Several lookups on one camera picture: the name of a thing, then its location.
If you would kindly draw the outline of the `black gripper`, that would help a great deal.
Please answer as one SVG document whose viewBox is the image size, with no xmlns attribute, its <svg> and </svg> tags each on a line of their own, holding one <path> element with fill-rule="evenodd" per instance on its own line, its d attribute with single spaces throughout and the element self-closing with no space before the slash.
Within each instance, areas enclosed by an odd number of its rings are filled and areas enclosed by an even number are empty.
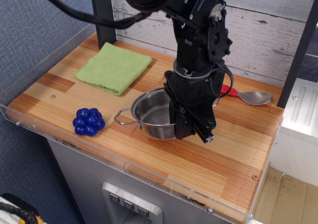
<svg viewBox="0 0 318 224">
<path fill-rule="evenodd" d="M 175 124 L 175 137 L 179 140 L 198 134 L 202 142 L 213 141 L 216 127 L 214 102 L 221 93 L 224 72 L 213 69 L 202 78 L 184 77 L 166 71 L 164 89 L 170 97 L 169 119 Z"/>
</svg>

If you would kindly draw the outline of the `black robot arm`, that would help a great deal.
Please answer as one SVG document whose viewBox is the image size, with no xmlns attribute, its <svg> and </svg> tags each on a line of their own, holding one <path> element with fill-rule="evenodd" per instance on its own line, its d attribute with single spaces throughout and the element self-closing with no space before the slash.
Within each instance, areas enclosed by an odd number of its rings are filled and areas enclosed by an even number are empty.
<svg viewBox="0 0 318 224">
<path fill-rule="evenodd" d="M 231 39 L 225 27 L 224 0 L 126 0 L 144 15 L 165 12 L 172 19 L 177 41 L 173 69 L 165 72 L 164 89 L 170 97 L 169 116 L 175 137 L 198 134 L 203 142 L 213 140 L 216 127 L 213 104 L 222 92 L 225 76 L 233 79 L 224 57 Z"/>
</svg>

